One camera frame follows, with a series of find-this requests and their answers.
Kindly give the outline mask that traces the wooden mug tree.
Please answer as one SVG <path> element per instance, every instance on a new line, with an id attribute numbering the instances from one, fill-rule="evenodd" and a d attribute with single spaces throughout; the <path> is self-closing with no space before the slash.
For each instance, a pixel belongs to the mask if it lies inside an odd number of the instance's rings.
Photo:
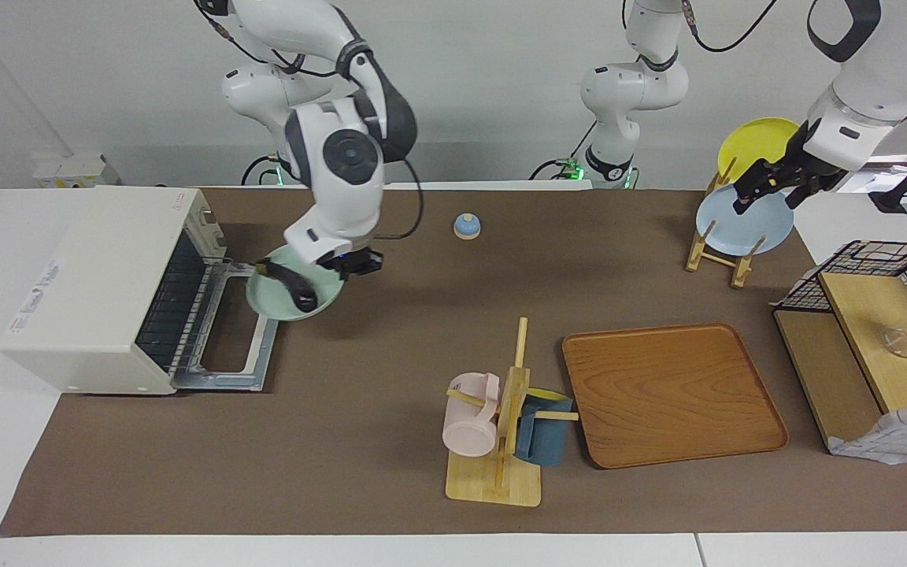
<path id="1" fill-rule="evenodd" d="M 542 498 L 542 469 L 513 455 L 517 425 L 531 371 L 524 359 L 528 320 L 519 319 L 513 363 L 501 378 L 501 401 L 497 413 L 497 441 L 486 456 L 468 458 L 450 452 L 446 467 L 446 497 L 466 502 L 536 507 Z"/>

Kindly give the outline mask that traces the white power strip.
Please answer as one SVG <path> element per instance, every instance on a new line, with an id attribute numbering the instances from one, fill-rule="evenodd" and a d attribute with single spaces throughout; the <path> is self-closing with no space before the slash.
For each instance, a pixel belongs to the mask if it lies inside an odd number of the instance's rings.
<path id="1" fill-rule="evenodd" d="M 99 184 L 123 184 L 121 176 L 103 154 L 36 159 L 32 179 L 44 189 L 87 189 Z"/>

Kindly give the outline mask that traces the brown wooden tray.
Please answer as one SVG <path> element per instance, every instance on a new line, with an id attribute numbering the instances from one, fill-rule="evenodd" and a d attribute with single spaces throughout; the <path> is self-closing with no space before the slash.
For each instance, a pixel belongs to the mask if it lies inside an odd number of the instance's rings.
<path id="1" fill-rule="evenodd" d="M 613 470 L 781 450 L 790 435 L 734 327 L 584 332 L 561 342 L 583 441 Z"/>

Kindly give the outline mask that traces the pale green plate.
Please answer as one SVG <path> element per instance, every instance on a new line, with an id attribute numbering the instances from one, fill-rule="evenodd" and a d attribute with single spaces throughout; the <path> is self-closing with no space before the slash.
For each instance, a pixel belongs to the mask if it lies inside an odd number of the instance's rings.
<path id="1" fill-rule="evenodd" d="M 264 262 L 255 263 L 254 274 L 247 283 L 247 301 L 259 315 L 277 321 L 309 319 L 323 313 L 341 294 L 343 281 L 337 272 L 321 268 L 316 263 L 306 265 L 288 245 L 274 249 L 265 259 L 299 274 L 309 284 L 316 301 L 308 309 L 299 308 L 291 289 L 283 281 L 270 276 Z"/>

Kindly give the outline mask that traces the light wooden shelf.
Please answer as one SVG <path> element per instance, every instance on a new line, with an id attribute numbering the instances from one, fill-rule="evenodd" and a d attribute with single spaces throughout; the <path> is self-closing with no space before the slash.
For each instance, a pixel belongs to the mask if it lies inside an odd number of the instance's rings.
<path id="1" fill-rule="evenodd" d="M 882 415 L 907 408 L 907 359 L 881 337 L 886 328 L 907 331 L 907 290 L 889 276 L 821 273 L 818 283 L 831 313 L 773 316 L 827 448 L 831 435 L 857 440 Z"/>

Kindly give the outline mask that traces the wooden plate rack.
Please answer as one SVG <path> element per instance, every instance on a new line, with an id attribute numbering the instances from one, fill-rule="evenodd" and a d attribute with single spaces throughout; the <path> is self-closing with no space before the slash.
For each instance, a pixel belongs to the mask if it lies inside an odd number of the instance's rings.
<path id="1" fill-rule="evenodd" d="M 705 199 L 712 196 L 712 194 L 719 190 L 723 184 L 731 182 L 731 172 L 733 172 L 734 166 L 738 164 L 738 160 L 737 157 L 733 157 L 723 171 L 718 172 L 713 176 L 709 186 L 703 194 L 701 204 L 705 204 Z M 731 270 L 731 278 L 728 286 L 734 288 L 734 290 L 742 290 L 742 288 L 746 286 L 746 280 L 748 280 L 749 275 L 753 271 L 753 258 L 755 258 L 759 247 L 765 241 L 765 237 L 760 237 L 747 255 L 735 256 L 724 254 L 724 252 L 719 251 L 719 248 L 715 248 L 713 245 L 708 244 L 708 236 L 712 234 L 713 230 L 716 229 L 716 226 L 716 221 L 710 221 L 709 225 L 706 226 L 706 230 L 699 231 L 697 228 L 695 229 L 684 269 L 687 272 L 697 272 L 702 261 L 709 261 L 716 263 L 717 265 L 726 266 L 726 268 Z"/>

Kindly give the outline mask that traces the light blue plate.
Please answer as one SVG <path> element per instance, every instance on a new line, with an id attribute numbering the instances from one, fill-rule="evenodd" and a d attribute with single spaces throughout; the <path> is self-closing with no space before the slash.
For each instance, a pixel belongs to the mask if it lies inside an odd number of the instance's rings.
<path id="1" fill-rule="evenodd" d="M 737 191 L 730 184 L 703 198 L 696 212 L 696 230 L 720 254 L 766 254 L 780 245 L 794 227 L 794 212 L 784 194 L 760 198 L 742 214 L 735 212 Z"/>

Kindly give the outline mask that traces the pink mug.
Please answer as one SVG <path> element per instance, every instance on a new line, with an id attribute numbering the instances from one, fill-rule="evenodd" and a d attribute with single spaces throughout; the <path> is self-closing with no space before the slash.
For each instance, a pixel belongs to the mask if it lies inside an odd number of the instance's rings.
<path id="1" fill-rule="evenodd" d="M 493 451 L 496 416 L 501 401 L 501 378 L 486 372 L 467 372 L 450 381 L 442 440 L 454 454 L 479 458 Z"/>

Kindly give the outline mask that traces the brown table mat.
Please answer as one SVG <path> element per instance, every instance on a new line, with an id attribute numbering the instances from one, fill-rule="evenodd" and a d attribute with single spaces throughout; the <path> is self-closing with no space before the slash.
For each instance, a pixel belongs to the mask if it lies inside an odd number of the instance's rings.
<path id="1" fill-rule="evenodd" d="M 907 465 L 827 454 L 770 302 L 813 266 L 791 236 L 732 290 L 685 272 L 692 191 L 431 191 L 320 315 L 280 329 L 264 392 L 62 395 L 1 537 L 71 534 L 907 531 Z M 472 213 L 481 235 L 454 236 Z M 534 383 L 568 390 L 562 338 L 726 323 L 788 428 L 775 452 L 618 470 L 579 434 L 537 507 L 444 495 L 444 390 L 504 374 L 529 320 Z"/>

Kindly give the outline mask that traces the white toaster oven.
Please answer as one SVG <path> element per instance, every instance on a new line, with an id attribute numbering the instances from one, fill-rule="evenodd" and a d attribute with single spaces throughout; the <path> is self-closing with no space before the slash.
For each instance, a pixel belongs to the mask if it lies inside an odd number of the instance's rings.
<path id="1" fill-rule="evenodd" d="M 0 338 L 0 351 L 61 392 L 261 391 L 277 323 L 259 316 L 237 371 L 204 366 L 231 280 L 202 190 L 99 184 Z"/>

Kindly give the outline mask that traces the dark blue mug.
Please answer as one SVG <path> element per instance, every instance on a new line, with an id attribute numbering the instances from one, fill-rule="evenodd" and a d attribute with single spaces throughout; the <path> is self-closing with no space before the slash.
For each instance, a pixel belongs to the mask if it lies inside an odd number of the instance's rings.
<path id="1" fill-rule="evenodd" d="M 540 410 L 572 412 L 573 401 L 560 392 L 529 387 L 521 409 L 513 455 L 539 466 L 557 466 L 564 458 L 568 420 L 537 417 Z"/>

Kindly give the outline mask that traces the dark purple eggplant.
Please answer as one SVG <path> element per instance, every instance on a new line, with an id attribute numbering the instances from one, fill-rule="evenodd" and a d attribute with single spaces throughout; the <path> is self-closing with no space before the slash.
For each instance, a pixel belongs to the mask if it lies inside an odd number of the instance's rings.
<path id="1" fill-rule="evenodd" d="M 256 263 L 255 268 L 260 276 L 265 276 L 267 279 L 276 280 L 282 284 L 300 313 L 311 313 L 320 304 L 313 284 L 302 274 L 295 272 L 295 270 L 288 268 L 286 265 L 263 258 L 262 261 Z"/>

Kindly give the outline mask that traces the white checked cloth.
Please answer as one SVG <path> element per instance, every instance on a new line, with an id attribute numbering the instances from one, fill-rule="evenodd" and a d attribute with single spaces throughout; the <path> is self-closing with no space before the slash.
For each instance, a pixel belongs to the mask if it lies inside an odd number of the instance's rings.
<path id="1" fill-rule="evenodd" d="M 878 461 L 888 465 L 907 463 L 907 408 L 882 415 L 867 434 L 857 440 L 827 438 L 832 455 Z"/>

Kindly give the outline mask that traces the yellow plate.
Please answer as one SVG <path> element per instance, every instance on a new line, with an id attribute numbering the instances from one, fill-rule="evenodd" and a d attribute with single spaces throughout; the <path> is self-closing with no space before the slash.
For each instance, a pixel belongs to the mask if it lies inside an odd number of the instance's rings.
<path id="1" fill-rule="evenodd" d="M 733 183 L 758 159 L 775 162 L 799 125 L 782 117 L 763 117 L 735 128 L 717 151 L 717 179 Z"/>

